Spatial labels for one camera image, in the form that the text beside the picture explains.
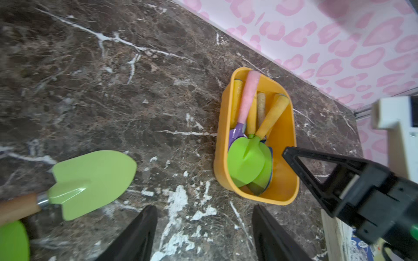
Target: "marble countertop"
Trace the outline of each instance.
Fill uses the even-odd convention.
[[[47,190],[54,162],[95,150],[138,164],[101,209],[25,218],[31,260],[92,261],[150,204],[153,261],[256,260],[257,202],[221,187],[212,167],[221,95],[242,66],[286,88],[298,146],[362,154],[349,109],[172,2],[17,0],[0,12],[0,199]],[[290,205],[265,206],[310,257],[326,258],[319,204],[303,184]]]

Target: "shovel blade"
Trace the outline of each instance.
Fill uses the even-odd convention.
[[[264,166],[264,154],[260,141],[247,138],[237,139],[228,151],[228,172],[237,187],[252,182]]]
[[[0,227],[0,260],[29,261],[29,239],[22,222]]]
[[[267,189],[273,178],[273,149],[267,147],[267,145],[264,143],[262,143],[260,147],[263,151],[264,157],[266,158],[263,169],[261,170],[258,177],[256,177],[250,184],[247,185],[247,187],[256,196],[259,196]]]
[[[57,163],[56,184],[48,191],[52,204],[62,205],[64,220],[72,220],[117,199],[131,184],[136,162],[129,156],[100,150]]]

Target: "white marble vein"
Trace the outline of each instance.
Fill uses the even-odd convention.
[[[154,192],[153,191],[147,191],[147,188],[144,188],[141,191],[141,194],[147,197],[153,197],[154,196]]]
[[[130,189],[127,189],[127,190],[126,190],[126,192],[132,192],[132,193],[138,193],[138,194],[141,194],[141,192],[140,192],[140,191],[138,191],[138,190],[130,190]]]
[[[188,61],[194,62],[193,60],[191,60],[191,59],[189,59],[189,58],[187,58],[187,57],[184,57],[184,56],[178,56],[178,55],[176,55],[176,54],[174,54],[174,53],[167,53],[167,52],[160,51],[160,50],[156,50],[156,49],[152,49],[152,48],[147,48],[147,47],[136,46],[135,44],[133,44],[133,43],[131,43],[131,42],[128,42],[128,41],[126,41],[126,40],[124,40],[124,39],[120,38],[120,37],[119,37],[119,33],[117,33],[117,32],[113,33],[113,36],[114,36],[114,37],[105,36],[105,35],[104,35],[104,34],[102,34],[102,33],[97,33],[97,32],[94,32],[93,30],[90,30],[90,29],[88,29],[88,28],[85,28],[84,26],[78,25],[78,24],[73,23],[73,22],[71,22],[71,21],[65,20],[65,19],[63,19],[63,18],[61,18],[61,17],[59,17],[59,16],[57,16],[57,15],[54,15],[54,14],[52,14],[52,13],[50,13],[50,12],[47,12],[47,11],[41,10],[41,9],[39,9],[39,8],[36,8],[36,10],[38,10],[38,11],[39,11],[39,12],[41,12],[41,13],[47,14],[47,15],[49,15],[49,16],[51,16],[51,17],[54,17],[55,19],[58,19],[58,20],[60,20],[61,22],[66,23],[67,25],[71,25],[72,27],[78,28],[78,29],[80,29],[80,30],[83,30],[83,31],[85,31],[85,32],[88,32],[88,33],[90,33],[90,34],[94,35],[94,36],[98,39],[98,44],[99,44],[99,47],[100,47],[100,49],[102,50],[102,57],[105,57],[105,48],[104,48],[104,46],[103,46],[103,42],[104,42],[104,41],[112,41],[112,42],[116,42],[116,43],[123,43],[123,44],[128,45],[128,46],[132,46],[132,47],[133,47],[135,50],[137,50],[137,51],[142,51],[142,52],[146,52],[146,51],[148,51],[148,52],[152,52],[152,53],[160,53],[160,54],[163,54],[163,55],[165,55],[165,56],[173,56],[173,57],[177,57],[177,58],[180,58],[180,59],[186,59],[186,60],[188,60]]]
[[[305,114],[301,113],[300,111],[293,109],[293,111],[299,113],[300,115],[302,115],[303,117],[307,118],[310,122],[312,122],[313,125],[316,125],[308,116],[306,116]]]
[[[253,247],[255,247],[254,242],[252,241],[252,239],[251,239],[250,235],[248,234],[248,231],[247,231],[247,229],[245,227],[244,221],[242,221],[241,215],[238,213],[237,209],[234,207],[234,203],[232,203],[232,201],[230,201],[229,204],[231,205],[232,210],[234,211],[235,215],[237,216],[238,221],[241,224],[242,230],[244,231],[245,235],[248,238],[248,241],[251,243],[251,245]]]
[[[317,254],[316,256],[314,256],[313,258],[312,258],[312,260],[314,260],[314,261],[320,261],[320,257],[324,257],[324,256],[326,256],[326,254],[327,254],[328,252],[327,251],[325,251],[325,252],[323,252],[323,253],[319,253],[319,254]]]
[[[166,133],[171,133],[171,134],[181,134],[181,135],[186,135],[186,136],[190,136],[190,135],[196,135],[196,136],[212,136],[212,137],[216,137],[218,134],[217,133],[209,133],[209,132],[178,132],[178,131],[169,131],[167,129],[162,130],[162,131],[157,131],[157,132],[166,132]]]
[[[203,199],[200,201],[200,205],[204,205],[207,201],[212,199],[212,196],[209,196],[209,186],[210,186],[210,181],[206,181],[205,182],[205,193],[203,194]]]
[[[196,228],[196,232],[194,232],[191,237],[192,238],[200,238],[201,234],[200,234],[200,230],[202,230],[202,226],[198,225]]]
[[[127,62],[130,66],[131,66],[131,73],[129,74],[129,79],[128,82],[126,84],[129,84],[130,81],[132,80],[133,75],[135,74],[135,63],[141,58],[141,55],[136,53],[134,58],[132,58],[132,60],[130,60],[129,62]]]
[[[345,123],[347,124],[347,126],[354,132],[356,133],[356,131],[353,129],[353,127],[351,127],[350,123],[348,123],[347,119],[345,118],[345,116],[343,115],[342,118],[344,119]]]
[[[18,171],[17,170],[15,170],[10,176],[9,176],[9,178],[6,180],[6,182],[3,184],[3,185],[1,185],[0,186],[0,188],[1,187],[5,187],[5,186],[7,186],[7,185],[9,185],[10,184],[10,182],[12,181],[12,179],[14,178],[14,176],[16,175],[16,173],[17,173]]]
[[[130,206],[128,204],[121,203],[118,200],[115,200],[115,201],[101,207],[100,209],[103,211],[103,213],[105,215],[107,215],[110,218],[114,217],[114,212],[117,209],[128,209],[128,210],[133,210],[133,211],[138,212],[138,213],[141,212],[141,210],[142,210],[142,209],[138,209],[138,208],[135,208],[133,206]]]
[[[164,195],[168,195],[169,205],[166,207],[166,209],[168,209],[168,224],[164,228],[160,239],[160,246],[151,257],[151,261],[160,261],[165,256],[174,255],[178,248],[181,248],[183,244],[187,245],[185,248],[186,251],[194,249],[195,247],[194,242],[189,240],[189,236],[183,234],[183,230],[173,234],[170,240],[163,244],[164,239],[168,236],[172,226],[181,227],[182,220],[178,217],[178,212],[183,210],[188,201],[186,191],[182,185],[177,186],[175,192],[164,189],[163,193]]]
[[[242,60],[246,61],[247,63],[249,63],[252,67],[256,68],[257,71],[261,72],[262,74],[265,74],[260,68],[258,68],[257,66],[255,66],[254,64],[252,64],[249,60],[245,59],[244,56],[240,53],[237,53],[237,55],[239,57],[241,57]]]
[[[1,154],[1,157],[12,157],[15,159],[20,159],[20,160],[25,160],[25,161],[38,161],[38,162],[44,162],[46,164],[50,164],[50,165],[55,165],[56,163],[58,163],[56,160],[54,160],[53,158],[51,158],[51,156],[49,155],[45,155],[42,157],[28,157],[28,156],[22,156],[19,155],[17,153],[12,152],[14,148],[10,147],[10,146],[0,146],[0,152],[3,152],[3,154]]]
[[[216,81],[218,82],[218,86],[219,86],[219,88],[224,88],[225,86],[224,86],[224,84],[221,82],[221,80],[219,80],[219,78],[218,77],[216,77],[215,76],[215,79],[216,79]]]
[[[44,237],[38,239],[32,239],[31,244],[38,245],[40,247],[56,250],[60,248],[68,247],[71,243],[68,241],[61,240],[59,237]]]
[[[205,213],[201,212],[200,210],[196,211],[196,213],[193,215],[191,220],[199,220],[202,217],[207,217],[209,215],[216,215],[218,212],[215,208],[213,208],[211,205],[208,206]]]
[[[171,163],[171,161],[170,160],[167,160],[166,161],[166,166],[164,167],[164,169],[168,168],[168,165],[170,165],[170,163]]]

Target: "yellow basket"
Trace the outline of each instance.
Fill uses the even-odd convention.
[[[244,198],[275,205],[288,205],[292,203],[299,191],[299,177],[282,157],[287,146],[296,146],[295,121],[293,118],[293,105],[289,94],[277,82],[262,75],[257,91],[265,93],[266,111],[270,109],[275,94],[284,94],[289,98],[290,104],[280,116],[270,133],[266,145],[273,149],[273,178],[268,189],[260,196],[255,196],[246,186],[239,189],[228,173],[228,140],[232,107],[232,92],[235,79],[247,79],[250,68],[241,67],[234,71],[228,87],[222,94],[221,112],[219,114],[218,136],[216,139],[214,172],[218,182],[226,189],[235,191]]]

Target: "pink leopard print wallpaper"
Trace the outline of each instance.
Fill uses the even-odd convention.
[[[363,156],[387,166],[387,135],[385,130],[372,129],[371,118],[357,121]]]
[[[417,85],[405,0],[175,1],[351,109]]]

